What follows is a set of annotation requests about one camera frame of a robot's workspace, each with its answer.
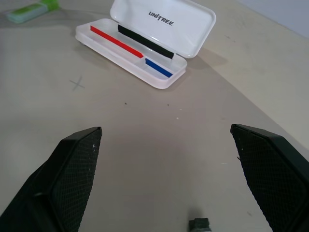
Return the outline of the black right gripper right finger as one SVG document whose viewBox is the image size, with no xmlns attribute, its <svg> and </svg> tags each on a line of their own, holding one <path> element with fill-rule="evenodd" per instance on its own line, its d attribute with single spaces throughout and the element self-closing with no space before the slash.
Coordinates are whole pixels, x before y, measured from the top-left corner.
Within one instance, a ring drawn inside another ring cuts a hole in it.
<svg viewBox="0 0 309 232">
<path fill-rule="evenodd" d="M 233 124 L 247 185 L 274 232 L 309 230 L 309 162 L 282 136 Z"/>
</svg>

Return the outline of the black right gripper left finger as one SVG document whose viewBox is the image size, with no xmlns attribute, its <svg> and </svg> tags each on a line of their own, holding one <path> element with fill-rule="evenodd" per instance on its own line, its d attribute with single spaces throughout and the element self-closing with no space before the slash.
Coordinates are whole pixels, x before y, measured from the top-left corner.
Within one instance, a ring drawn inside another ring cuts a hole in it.
<svg viewBox="0 0 309 232">
<path fill-rule="evenodd" d="M 0 217 L 2 232 L 77 232 L 89 200 L 101 127 L 62 139 Z"/>
</svg>

